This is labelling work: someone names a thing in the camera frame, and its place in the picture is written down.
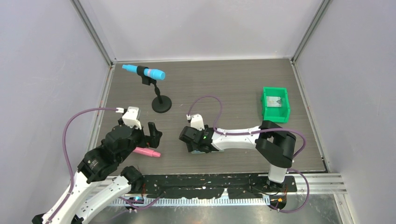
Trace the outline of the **mint green card holder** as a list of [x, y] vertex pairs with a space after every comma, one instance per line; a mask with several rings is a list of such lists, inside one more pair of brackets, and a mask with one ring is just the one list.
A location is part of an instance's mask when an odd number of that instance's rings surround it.
[[207, 151], [207, 152], [194, 150], [194, 151], [191, 152], [191, 154], [208, 154], [208, 153], [222, 153], [222, 152], [224, 152], [224, 150], [210, 150], [210, 151]]

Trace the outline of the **silver VIP card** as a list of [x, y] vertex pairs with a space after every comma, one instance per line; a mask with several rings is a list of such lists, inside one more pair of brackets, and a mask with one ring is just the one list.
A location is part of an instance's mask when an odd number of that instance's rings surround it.
[[267, 107], [282, 107], [282, 98], [267, 96], [266, 97], [266, 105]]

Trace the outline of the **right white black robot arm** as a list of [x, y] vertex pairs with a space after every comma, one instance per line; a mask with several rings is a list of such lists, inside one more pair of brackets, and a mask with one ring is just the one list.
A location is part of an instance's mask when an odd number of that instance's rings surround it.
[[279, 191], [294, 158], [305, 148], [306, 137], [295, 130], [282, 128], [264, 120], [261, 125], [247, 129], [222, 129], [185, 126], [179, 135], [190, 153], [223, 152], [227, 149], [252, 149], [270, 164], [267, 187]]

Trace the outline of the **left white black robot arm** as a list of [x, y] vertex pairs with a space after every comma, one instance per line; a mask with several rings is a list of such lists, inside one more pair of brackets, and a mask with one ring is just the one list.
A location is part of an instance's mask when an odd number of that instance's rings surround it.
[[79, 163], [73, 182], [62, 197], [46, 213], [33, 217], [34, 224], [87, 224], [107, 204], [128, 193], [138, 193], [143, 176], [133, 166], [125, 167], [112, 184], [95, 196], [88, 196], [137, 148], [157, 148], [163, 135], [153, 122], [149, 135], [143, 129], [128, 127], [122, 122], [112, 128], [101, 145], [87, 152]]

